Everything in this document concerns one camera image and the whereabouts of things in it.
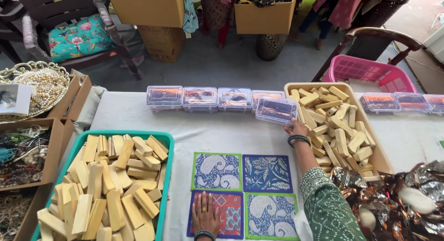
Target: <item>pink plastic basket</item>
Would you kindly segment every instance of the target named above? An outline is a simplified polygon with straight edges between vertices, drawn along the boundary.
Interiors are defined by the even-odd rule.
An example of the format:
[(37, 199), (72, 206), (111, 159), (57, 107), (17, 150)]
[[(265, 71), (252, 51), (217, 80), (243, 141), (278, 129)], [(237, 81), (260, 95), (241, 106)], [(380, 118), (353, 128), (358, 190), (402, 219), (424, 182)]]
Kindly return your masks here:
[(412, 81), (400, 68), (348, 55), (333, 57), (322, 82), (345, 81), (349, 78), (377, 82), (384, 93), (417, 93)]

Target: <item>plastic container lid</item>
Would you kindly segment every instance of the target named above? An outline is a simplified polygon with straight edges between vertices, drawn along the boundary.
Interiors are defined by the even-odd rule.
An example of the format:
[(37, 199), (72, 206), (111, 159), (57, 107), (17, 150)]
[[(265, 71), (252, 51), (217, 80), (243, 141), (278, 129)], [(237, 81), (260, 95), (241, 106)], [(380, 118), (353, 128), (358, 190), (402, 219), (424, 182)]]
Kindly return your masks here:
[(269, 90), (253, 90), (251, 91), (253, 95), (253, 111), (258, 108), (259, 96), (265, 95), (272, 98), (285, 98), (284, 91), (269, 91)]
[(424, 94), (423, 96), (432, 106), (432, 113), (437, 113), (439, 115), (444, 114), (444, 95)]
[(364, 93), (360, 101), (366, 112), (401, 111), (401, 106), (392, 93)]
[(251, 110), (253, 107), (251, 89), (219, 88), (218, 107), (222, 109)]
[(218, 106), (218, 90), (212, 87), (184, 87), (183, 103), (185, 109), (202, 108), (211, 110)]
[(270, 98), (261, 95), (258, 100), (256, 119), (292, 125), (291, 118), (297, 117), (297, 102), (284, 98)]
[(147, 105), (153, 109), (182, 107), (182, 86), (148, 86)]
[(432, 106), (421, 93), (395, 92), (394, 95), (401, 106), (401, 111), (428, 113), (432, 110)]

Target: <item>green fabric border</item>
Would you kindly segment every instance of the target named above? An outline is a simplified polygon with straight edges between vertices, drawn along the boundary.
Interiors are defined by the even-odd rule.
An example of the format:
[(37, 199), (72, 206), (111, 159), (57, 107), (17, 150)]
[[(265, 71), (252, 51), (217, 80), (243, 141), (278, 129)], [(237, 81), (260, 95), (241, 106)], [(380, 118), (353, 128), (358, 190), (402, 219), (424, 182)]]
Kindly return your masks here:
[[(210, 155), (233, 155), (239, 157), (239, 188), (237, 189), (228, 189), (228, 188), (196, 188), (194, 187), (194, 176), (196, 176), (196, 159), (197, 155), (200, 154), (210, 154)], [(242, 192), (243, 189), (243, 183), (242, 180), (242, 154), (240, 153), (205, 153), (205, 152), (194, 152), (194, 158), (193, 158), (193, 176), (191, 177), (191, 191), (192, 190), (205, 190), (205, 191), (224, 191), (224, 192)]]
[(298, 212), (297, 209), (297, 201), (296, 194), (294, 193), (244, 193), (244, 230), (245, 230), (245, 238), (246, 239), (265, 239), (265, 240), (286, 240), (286, 241), (300, 241), (299, 237), (296, 238), (285, 238), (285, 237), (267, 237), (267, 236), (257, 236), (257, 235), (249, 235), (248, 234), (248, 195), (262, 195), (262, 196), (292, 196), (294, 198), (294, 211)]

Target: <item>woman's hand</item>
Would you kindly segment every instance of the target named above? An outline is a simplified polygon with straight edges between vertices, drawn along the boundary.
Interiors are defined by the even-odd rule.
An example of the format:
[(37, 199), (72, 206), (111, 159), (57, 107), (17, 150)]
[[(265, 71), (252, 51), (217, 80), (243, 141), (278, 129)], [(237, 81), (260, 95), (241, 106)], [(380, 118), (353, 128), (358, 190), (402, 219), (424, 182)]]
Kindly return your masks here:
[(308, 136), (308, 132), (310, 129), (308, 127), (304, 126), (302, 123), (298, 122), (296, 119), (291, 118), (291, 122), (293, 123), (293, 126), (284, 126), (284, 130), (288, 133), (289, 136), (292, 135), (302, 135), (304, 137)]
[(213, 214), (213, 194), (208, 194), (208, 201), (206, 192), (199, 194), (197, 204), (193, 203), (191, 212), (193, 215), (194, 233), (209, 231), (216, 238), (219, 232), (219, 208), (216, 208)]

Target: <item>teal plastic tray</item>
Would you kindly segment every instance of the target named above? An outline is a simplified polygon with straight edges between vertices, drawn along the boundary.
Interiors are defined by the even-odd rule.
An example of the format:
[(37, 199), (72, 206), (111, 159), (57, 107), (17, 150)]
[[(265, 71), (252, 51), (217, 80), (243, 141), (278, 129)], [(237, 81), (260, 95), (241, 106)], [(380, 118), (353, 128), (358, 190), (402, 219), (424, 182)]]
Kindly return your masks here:
[[(165, 172), (165, 182), (163, 185), (162, 192), (162, 201), (160, 203), (160, 213), (157, 224), (156, 231), (156, 239), (155, 241), (162, 240), (162, 232), (163, 232), (163, 222), (165, 219), (165, 208), (167, 207), (167, 197), (168, 197), (168, 187), (170, 186), (170, 175), (171, 175), (171, 166), (173, 164), (173, 155), (174, 155), (174, 139), (173, 136), (169, 133), (165, 132), (150, 132), (150, 131), (131, 131), (131, 130), (89, 130), (82, 133), (74, 142), (74, 145), (69, 153), (68, 158), (66, 159), (66, 163), (63, 166), (62, 172), (60, 176), (57, 178), (56, 185), (62, 183), (63, 176), (67, 174), (67, 170), (69, 165), (72, 163), (72, 160), (75, 158), (75, 155), (80, 151), (80, 148), (86, 142), (86, 138), (89, 134), (92, 135), (105, 135), (106, 137), (112, 135), (124, 135), (129, 134), (130, 136), (139, 136), (143, 139), (147, 139), (150, 135), (154, 136), (158, 140), (162, 140), (166, 142), (166, 146), (168, 148), (168, 161), (166, 162), (166, 172)], [(48, 202), (46, 203), (46, 208), (49, 208), (51, 205), (51, 197), (53, 196), (54, 191), (51, 193)], [(37, 225), (34, 234), (32, 235), (31, 241), (37, 241), (40, 238), (40, 227)]]

